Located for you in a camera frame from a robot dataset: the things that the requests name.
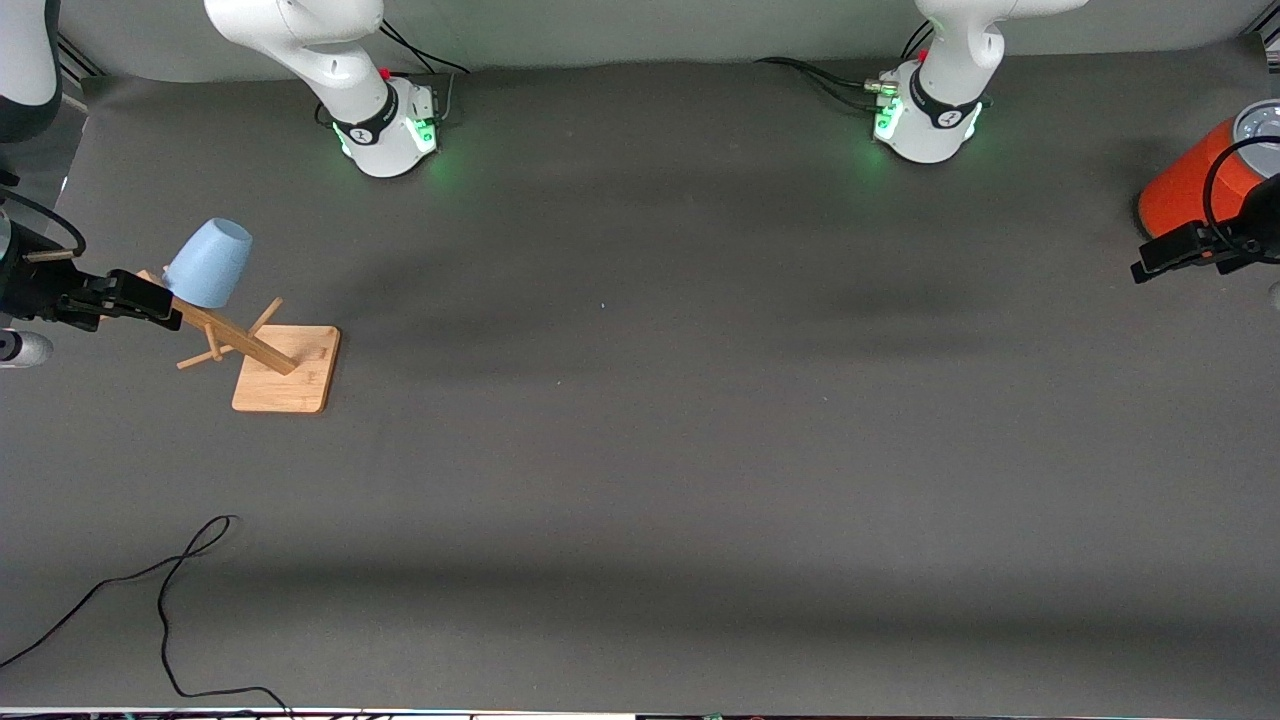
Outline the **light blue plastic cup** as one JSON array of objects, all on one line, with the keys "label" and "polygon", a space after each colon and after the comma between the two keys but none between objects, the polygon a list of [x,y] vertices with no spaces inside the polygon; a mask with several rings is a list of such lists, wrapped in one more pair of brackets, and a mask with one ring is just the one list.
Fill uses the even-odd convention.
[{"label": "light blue plastic cup", "polygon": [[163,283],[187,304],[224,307],[250,260],[253,236],[225,218],[206,220],[163,272]]}]

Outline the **wooden cup rack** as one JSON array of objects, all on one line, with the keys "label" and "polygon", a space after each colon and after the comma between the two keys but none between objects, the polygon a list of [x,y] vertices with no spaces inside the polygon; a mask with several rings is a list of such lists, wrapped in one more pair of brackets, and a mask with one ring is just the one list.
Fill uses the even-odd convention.
[{"label": "wooden cup rack", "polygon": [[338,327],[276,323],[283,297],[275,297],[250,325],[177,296],[172,304],[182,325],[197,331],[207,345],[204,352],[178,361],[177,369],[241,357],[233,410],[314,415],[326,407],[342,342]]}]

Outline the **orange cylindrical can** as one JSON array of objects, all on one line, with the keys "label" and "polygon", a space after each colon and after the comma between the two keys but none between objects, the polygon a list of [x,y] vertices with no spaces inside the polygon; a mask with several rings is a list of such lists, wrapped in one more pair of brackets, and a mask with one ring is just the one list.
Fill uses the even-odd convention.
[{"label": "orange cylindrical can", "polygon": [[1252,102],[1217,123],[1142,190],[1135,218],[1146,240],[1152,243],[1193,222],[1203,225],[1210,168],[1233,143],[1253,137],[1275,141],[1238,149],[1224,160],[1211,183],[1210,205],[1220,225],[1240,211],[1257,184],[1280,176],[1280,97]]}]

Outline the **dark grey table cloth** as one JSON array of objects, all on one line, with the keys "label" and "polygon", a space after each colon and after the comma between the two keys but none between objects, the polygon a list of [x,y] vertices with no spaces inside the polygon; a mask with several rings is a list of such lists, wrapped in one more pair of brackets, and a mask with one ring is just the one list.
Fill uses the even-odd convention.
[{"label": "dark grey table cloth", "polygon": [[0,660],[237,524],[188,691],[289,705],[1280,717],[1280,270],[1134,284],[1140,187],[1268,94],[1254,38],[1014,56],[915,167],[781,67],[486,70],[360,174],[300,82],[102,81],[83,265],[255,237],[326,409],[197,333],[0,372]]}]

